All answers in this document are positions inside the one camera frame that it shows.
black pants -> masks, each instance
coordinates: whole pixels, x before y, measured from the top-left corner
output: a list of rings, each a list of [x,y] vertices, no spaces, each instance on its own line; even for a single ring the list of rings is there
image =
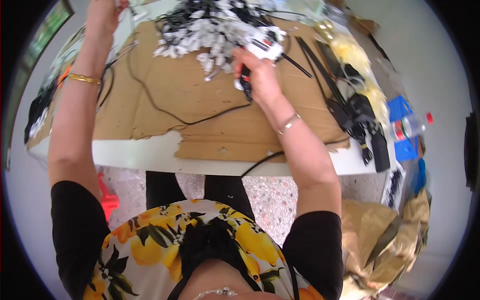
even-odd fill
[[[175,173],[146,172],[147,209],[186,200]],[[240,176],[207,175],[205,199],[226,204],[252,220],[252,207]]]

woman's left arm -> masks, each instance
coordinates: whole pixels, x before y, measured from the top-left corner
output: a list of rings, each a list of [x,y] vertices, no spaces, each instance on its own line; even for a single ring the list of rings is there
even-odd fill
[[[120,9],[114,0],[92,0],[88,8],[84,43],[71,73],[101,79],[105,60],[113,42]],[[73,181],[100,199],[100,189],[92,159],[98,84],[68,80],[63,88],[53,120],[48,150],[50,186],[59,181]]]

pearl necklace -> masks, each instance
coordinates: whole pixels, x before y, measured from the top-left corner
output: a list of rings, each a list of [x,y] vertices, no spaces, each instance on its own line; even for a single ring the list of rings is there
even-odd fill
[[[218,289],[208,290],[206,292],[200,293],[193,300],[199,300],[200,298],[205,297],[205,295],[212,294],[212,293],[215,293],[217,295],[227,295],[229,297],[238,295],[235,291],[231,290],[229,287],[223,287],[222,289],[218,288]]]

woman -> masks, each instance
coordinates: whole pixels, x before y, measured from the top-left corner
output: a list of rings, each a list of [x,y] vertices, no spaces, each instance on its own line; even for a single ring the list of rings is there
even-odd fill
[[[101,78],[118,14],[113,0],[91,2],[71,74]],[[272,62],[241,49],[234,57],[237,78],[241,64],[251,70],[252,97],[279,131],[299,188],[283,248],[255,224],[238,177],[207,177],[210,200],[185,200],[174,174],[148,172],[148,210],[110,232],[91,152],[98,85],[71,76],[48,175],[59,275],[73,299],[339,298],[341,192],[328,151],[282,95]]]

white table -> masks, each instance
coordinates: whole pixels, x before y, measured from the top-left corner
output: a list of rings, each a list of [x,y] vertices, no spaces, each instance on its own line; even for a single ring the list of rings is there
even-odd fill
[[[139,22],[155,19],[166,13],[176,4],[176,0],[162,0],[136,7],[137,13],[146,12],[147,16],[134,21],[136,26]],[[132,32],[131,13],[125,10],[120,15],[120,23],[114,33],[114,51],[118,52],[121,46]],[[345,27],[336,24],[336,30],[348,32]],[[79,49],[82,41],[76,42],[67,49],[63,56],[59,56],[54,64],[70,57],[64,55],[73,49]],[[47,157],[50,138],[46,138],[30,151],[40,157]],[[94,140],[92,145],[93,159],[96,165],[112,166],[119,168],[133,168],[140,170],[162,171],[172,173],[192,173],[211,175],[240,175],[251,167],[253,162],[183,159],[175,158],[174,154],[179,149],[181,134],[177,131],[168,132],[165,135],[154,136],[142,140]],[[375,173],[374,159],[365,166],[361,157],[360,145],[350,139],[349,149],[338,149],[338,153],[330,153],[335,170],[338,175],[353,175]],[[396,166],[395,148],[392,142],[387,143],[390,156],[390,166]],[[290,170],[286,163],[265,162],[254,169],[249,175],[252,176],[290,176]]]

